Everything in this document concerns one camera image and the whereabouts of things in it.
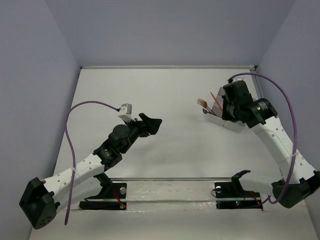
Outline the copper metal fork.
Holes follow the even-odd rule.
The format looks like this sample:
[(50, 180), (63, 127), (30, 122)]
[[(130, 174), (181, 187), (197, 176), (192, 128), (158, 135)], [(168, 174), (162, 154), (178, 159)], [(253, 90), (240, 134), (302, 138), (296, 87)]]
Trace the copper metal fork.
[(202, 108), (205, 108), (205, 109), (208, 109), (208, 110), (212, 111), (212, 110), (209, 108), (208, 103), (207, 103), (205, 100), (203, 100), (203, 99), (201, 99), (201, 98), (198, 98), (198, 99), (197, 99), (197, 103), (198, 103), (200, 106), (202, 106)]

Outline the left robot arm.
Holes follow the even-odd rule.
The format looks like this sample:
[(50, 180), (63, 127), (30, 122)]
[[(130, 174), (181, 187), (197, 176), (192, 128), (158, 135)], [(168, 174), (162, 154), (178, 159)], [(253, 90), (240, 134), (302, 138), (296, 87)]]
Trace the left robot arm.
[(116, 125), (106, 141), (88, 157), (61, 173), (40, 180), (38, 177), (28, 182), (19, 206), (35, 230), (48, 225), (64, 209), (63, 198), (71, 195), (73, 188), (83, 181), (95, 178), (93, 186), (97, 196), (104, 198), (110, 194), (111, 180), (105, 172), (117, 165), (138, 138), (155, 135), (162, 119), (150, 118), (140, 113), (140, 119), (126, 112), (118, 115), (123, 123)]

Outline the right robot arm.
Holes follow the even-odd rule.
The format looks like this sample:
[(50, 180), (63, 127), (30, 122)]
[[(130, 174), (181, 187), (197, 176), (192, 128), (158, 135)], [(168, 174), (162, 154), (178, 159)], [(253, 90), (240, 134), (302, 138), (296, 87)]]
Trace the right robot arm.
[(265, 98), (254, 100), (243, 80), (230, 81), (223, 90), (222, 119), (246, 124), (263, 142), (282, 176), (276, 180), (242, 170), (231, 177), (231, 192), (235, 196), (258, 192), (287, 209), (316, 192), (320, 173), (298, 151), (297, 143), (291, 141), (271, 102)]

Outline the orange plastic spoon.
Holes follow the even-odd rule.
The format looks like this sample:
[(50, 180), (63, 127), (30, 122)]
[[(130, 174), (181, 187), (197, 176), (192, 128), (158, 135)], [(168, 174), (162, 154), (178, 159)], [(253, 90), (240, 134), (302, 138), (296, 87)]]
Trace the orange plastic spoon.
[(211, 94), (211, 96), (213, 97), (213, 99), (214, 99), (214, 101), (215, 101), (215, 103), (217, 104), (217, 106), (219, 107), (219, 109), (221, 110), (221, 111), (223, 111), (223, 108), (222, 108), (222, 106), (220, 105), (220, 103), (219, 103), (219, 101), (217, 100), (217, 98), (215, 97), (215, 95), (210, 91), (210, 94)]

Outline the blue plastic fork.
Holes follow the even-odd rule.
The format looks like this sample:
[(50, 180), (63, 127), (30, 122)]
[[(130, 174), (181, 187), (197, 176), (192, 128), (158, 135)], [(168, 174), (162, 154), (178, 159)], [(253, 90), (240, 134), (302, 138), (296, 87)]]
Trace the blue plastic fork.
[(206, 109), (206, 108), (203, 108), (203, 109), (202, 109), (202, 112), (203, 112), (204, 114), (213, 115), (212, 111), (210, 111), (209, 109)]

